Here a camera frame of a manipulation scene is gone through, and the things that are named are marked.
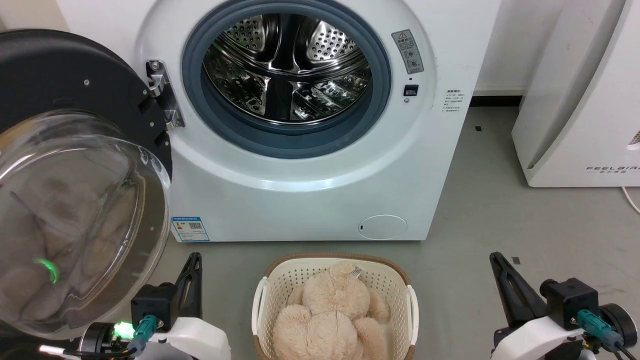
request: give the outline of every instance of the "white appliance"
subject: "white appliance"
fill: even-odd
[[[81,35],[150,81],[188,242],[424,240],[500,1],[58,0],[59,26],[29,3],[0,8],[8,28]]]
[[[533,187],[640,186],[640,4],[570,0],[513,128]]]

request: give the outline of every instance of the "teal connector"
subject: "teal connector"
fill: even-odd
[[[589,335],[593,335],[602,342],[602,347],[607,351],[618,351],[616,343],[622,347],[624,340],[620,334],[611,329],[611,325],[589,310],[578,311],[578,326]]]
[[[139,355],[142,350],[145,349],[149,339],[156,333],[157,321],[155,316],[147,315],[142,318],[142,321],[138,324],[136,332],[133,334],[133,339],[131,339],[131,342],[127,345],[129,350],[136,348],[136,351],[133,353],[134,356],[136,354]]]

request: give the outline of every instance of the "stuffed teddy bear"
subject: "stuffed teddy bear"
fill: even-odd
[[[385,360],[385,299],[342,262],[293,289],[273,327],[278,360]]]

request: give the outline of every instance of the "energy label sticker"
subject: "energy label sticker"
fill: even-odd
[[[173,217],[171,222],[182,242],[210,241],[200,217]]]

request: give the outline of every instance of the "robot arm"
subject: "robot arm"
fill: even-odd
[[[626,349],[637,329],[622,307],[599,306],[598,292],[576,278],[543,282],[545,303],[502,254],[490,261],[509,325],[493,335],[492,360],[586,360],[601,348],[635,360]]]
[[[73,360],[231,360],[225,332],[202,320],[199,253],[189,256],[175,284],[144,285],[131,300],[131,318],[135,330],[93,323],[79,350],[42,345],[40,351]]]

